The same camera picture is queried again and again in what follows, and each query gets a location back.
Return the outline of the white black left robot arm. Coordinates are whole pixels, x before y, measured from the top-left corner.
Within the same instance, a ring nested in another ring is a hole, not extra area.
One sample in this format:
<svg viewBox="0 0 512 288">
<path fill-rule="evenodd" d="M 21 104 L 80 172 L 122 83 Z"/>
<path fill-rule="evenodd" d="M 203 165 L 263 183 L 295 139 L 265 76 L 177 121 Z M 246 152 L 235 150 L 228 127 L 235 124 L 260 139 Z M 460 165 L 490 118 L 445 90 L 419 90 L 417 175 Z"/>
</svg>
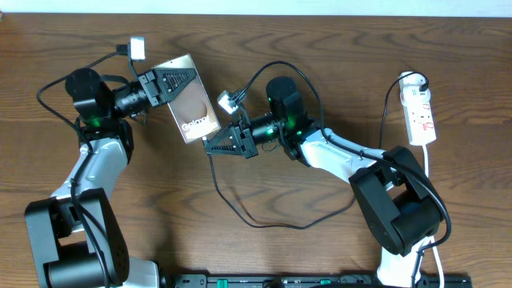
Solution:
<svg viewBox="0 0 512 288">
<path fill-rule="evenodd" d="M 80 156 L 49 198 L 31 202 L 25 220 L 41 287 L 172 287 L 156 262 L 133 258 L 110 204 L 130 163 L 127 119 L 176 99 L 198 72 L 155 67 L 132 82 L 87 66 L 62 78 L 78 118 Z"/>
</svg>

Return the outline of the Galaxy S25 Ultra smartphone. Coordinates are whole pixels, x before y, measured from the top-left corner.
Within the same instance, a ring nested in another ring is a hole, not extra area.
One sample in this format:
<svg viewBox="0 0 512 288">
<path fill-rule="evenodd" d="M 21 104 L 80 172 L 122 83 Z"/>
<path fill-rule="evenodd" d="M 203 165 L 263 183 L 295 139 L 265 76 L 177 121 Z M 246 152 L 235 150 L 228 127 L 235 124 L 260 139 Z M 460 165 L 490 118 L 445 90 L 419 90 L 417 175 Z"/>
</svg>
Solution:
<svg viewBox="0 0 512 288">
<path fill-rule="evenodd" d="M 186 144 L 201 140 L 208 134 L 220 130 L 220 124 L 209 96 L 189 54 L 171 59 L 153 68 L 194 68 L 198 74 L 174 100 L 167 100 L 170 112 Z"/>
</svg>

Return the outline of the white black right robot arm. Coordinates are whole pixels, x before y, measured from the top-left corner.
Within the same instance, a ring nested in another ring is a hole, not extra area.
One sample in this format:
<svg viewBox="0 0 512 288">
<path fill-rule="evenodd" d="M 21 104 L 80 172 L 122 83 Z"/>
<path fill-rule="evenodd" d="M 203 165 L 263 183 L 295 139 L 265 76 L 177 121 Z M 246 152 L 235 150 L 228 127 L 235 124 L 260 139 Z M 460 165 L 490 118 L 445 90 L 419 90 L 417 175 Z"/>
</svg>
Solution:
<svg viewBox="0 0 512 288">
<path fill-rule="evenodd" d="M 445 204 L 412 153 L 403 146 L 379 150 L 337 136 L 306 112 L 295 81 L 280 76 L 266 86 L 270 112 L 231 123 L 205 142 L 209 156 L 251 158 L 258 145 L 277 141 L 292 160 L 350 184 L 370 232 L 382 248 L 377 277 L 386 286 L 415 287 Z"/>
</svg>

